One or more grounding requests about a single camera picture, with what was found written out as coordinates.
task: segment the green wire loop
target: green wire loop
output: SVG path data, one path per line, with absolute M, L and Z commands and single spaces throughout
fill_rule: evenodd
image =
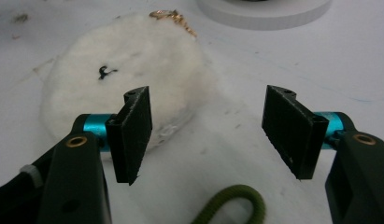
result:
M 244 198 L 252 203 L 253 211 L 247 224 L 262 224 L 265 216 L 265 205 L 262 195 L 246 185 L 234 185 L 218 192 L 200 214 L 194 219 L 192 224 L 207 224 L 218 210 L 227 202 L 235 198 Z

